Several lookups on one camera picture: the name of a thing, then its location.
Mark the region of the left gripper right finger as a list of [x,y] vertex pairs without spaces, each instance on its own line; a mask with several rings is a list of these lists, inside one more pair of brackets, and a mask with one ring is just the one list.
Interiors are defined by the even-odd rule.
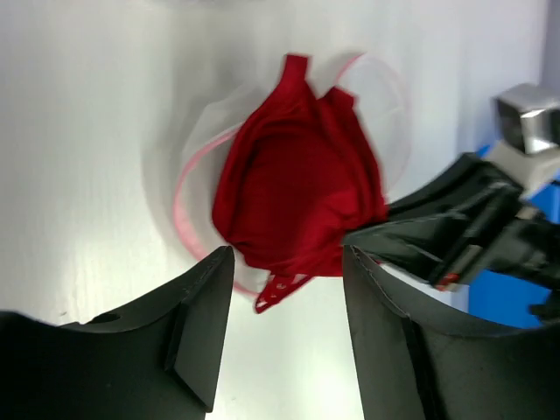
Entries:
[[477,318],[343,256],[353,357],[367,419],[556,419],[559,326]]

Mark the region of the red bra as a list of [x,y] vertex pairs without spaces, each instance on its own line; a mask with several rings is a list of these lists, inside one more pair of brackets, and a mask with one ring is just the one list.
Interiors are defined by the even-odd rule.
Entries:
[[307,66],[286,56],[276,87],[237,131],[214,196],[218,233],[268,274],[257,312],[315,277],[340,276],[344,236],[387,216],[353,96],[332,87],[317,97]]

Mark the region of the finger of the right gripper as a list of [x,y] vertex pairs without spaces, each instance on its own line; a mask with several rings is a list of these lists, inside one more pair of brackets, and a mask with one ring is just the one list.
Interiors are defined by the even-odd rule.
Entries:
[[391,203],[388,217],[405,219],[441,214],[501,189],[515,196],[521,194],[521,185],[495,164],[473,153],[463,153],[429,184]]
[[467,250],[473,240],[465,236],[468,226],[464,217],[391,220],[347,234],[343,244],[424,284],[469,284],[473,257]]

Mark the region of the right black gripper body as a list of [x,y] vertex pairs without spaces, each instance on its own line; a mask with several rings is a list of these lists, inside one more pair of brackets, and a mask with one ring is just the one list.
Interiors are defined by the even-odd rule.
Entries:
[[512,190],[500,189],[428,276],[439,290],[469,284],[482,270],[559,290],[559,225]]

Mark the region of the pink trimmed mesh laundry bag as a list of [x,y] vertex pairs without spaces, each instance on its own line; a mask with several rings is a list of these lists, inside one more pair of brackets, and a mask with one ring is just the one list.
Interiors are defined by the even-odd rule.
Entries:
[[[224,245],[211,221],[222,167],[238,129],[275,84],[257,75],[248,55],[224,63],[227,88],[213,99],[197,100],[190,127],[153,156],[153,173],[145,178],[150,209],[170,247],[168,280]],[[385,197],[401,198],[411,152],[410,93],[401,64],[372,51],[347,50],[318,65],[311,85],[321,93],[339,86],[356,96],[357,114],[381,165]]]

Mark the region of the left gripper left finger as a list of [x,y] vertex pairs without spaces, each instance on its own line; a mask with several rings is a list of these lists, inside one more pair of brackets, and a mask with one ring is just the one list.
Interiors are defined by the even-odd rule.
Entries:
[[81,325],[1,315],[4,419],[202,419],[214,408],[234,280],[222,246]]

